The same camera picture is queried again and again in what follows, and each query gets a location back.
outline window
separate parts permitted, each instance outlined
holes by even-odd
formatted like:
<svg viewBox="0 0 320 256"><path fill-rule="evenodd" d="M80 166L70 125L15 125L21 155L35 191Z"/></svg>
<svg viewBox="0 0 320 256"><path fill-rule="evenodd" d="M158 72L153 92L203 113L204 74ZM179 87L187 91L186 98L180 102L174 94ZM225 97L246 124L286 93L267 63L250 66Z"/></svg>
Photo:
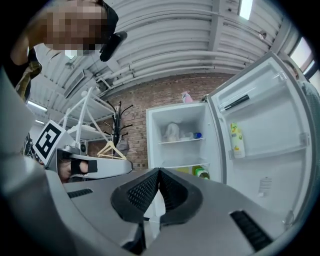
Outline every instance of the window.
<svg viewBox="0 0 320 256"><path fill-rule="evenodd" d="M303 37L301 38L300 42L298 43L297 47L294 49L290 57L302 72L305 72L314 60L310 46Z"/></svg>

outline hand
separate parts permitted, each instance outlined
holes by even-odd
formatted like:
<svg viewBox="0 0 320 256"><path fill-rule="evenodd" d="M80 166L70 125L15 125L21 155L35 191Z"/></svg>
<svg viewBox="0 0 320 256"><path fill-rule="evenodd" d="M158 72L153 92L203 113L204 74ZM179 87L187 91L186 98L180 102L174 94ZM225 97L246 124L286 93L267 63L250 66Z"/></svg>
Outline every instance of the hand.
<svg viewBox="0 0 320 256"><path fill-rule="evenodd" d="M81 161L80 170L86 174L88 172L88 163ZM58 164L58 175L62 183L66 183L71 176L71 160L62 159Z"/></svg>

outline black vent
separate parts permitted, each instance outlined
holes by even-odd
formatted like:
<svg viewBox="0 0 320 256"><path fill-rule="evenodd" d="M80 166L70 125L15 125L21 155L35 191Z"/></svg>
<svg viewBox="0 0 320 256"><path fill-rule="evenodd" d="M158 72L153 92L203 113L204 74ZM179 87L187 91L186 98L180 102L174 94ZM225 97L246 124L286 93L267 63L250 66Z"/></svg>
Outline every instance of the black vent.
<svg viewBox="0 0 320 256"><path fill-rule="evenodd" d="M81 197L87 194L92 193L93 191L90 188L85 188L85 189L80 189L80 190L76 190L76 191L72 191L72 192L68 192L68 196L70 198L76 198L76 197Z"/></svg>
<svg viewBox="0 0 320 256"><path fill-rule="evenodd" d="M270 237L245 211L237 210L230 216L256 252L272 243Z"/></svg>

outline yellow bottle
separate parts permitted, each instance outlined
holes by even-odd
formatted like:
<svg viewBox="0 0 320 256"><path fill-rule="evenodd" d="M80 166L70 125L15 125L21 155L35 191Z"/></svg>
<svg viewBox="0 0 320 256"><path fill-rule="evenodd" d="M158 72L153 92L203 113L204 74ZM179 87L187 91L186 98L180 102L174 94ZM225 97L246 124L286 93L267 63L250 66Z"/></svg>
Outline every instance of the yellow bottle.
<svg viewBox="0 0 320 256"><path fill-rule="evenodd" d="M230 124L230 133L234 158L244 158L246 156L244 137L242 135L241 129L238 127L238 124L236 122Z"/></svg>

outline white refrigerator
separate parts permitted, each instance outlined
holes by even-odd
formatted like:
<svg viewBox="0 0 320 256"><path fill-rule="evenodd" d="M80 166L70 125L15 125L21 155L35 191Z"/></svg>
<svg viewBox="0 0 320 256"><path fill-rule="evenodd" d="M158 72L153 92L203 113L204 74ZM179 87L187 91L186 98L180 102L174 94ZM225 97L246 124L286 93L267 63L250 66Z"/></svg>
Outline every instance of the white refrigerator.
<svg viewBox="0 0 320 256"><path fill-rule="evenodd" d="M170 123L202 137L165 141ZM242 131L241 158L232 147L232 123ZM302 90L273 52L204 101L147 109L146 124L149 168L184 168L191 175L193 166L201 166L210 180L236 189L284 221L296 220L304 210L316 171L315 127ZM157 194L145 217L164 213Z"/></svg>

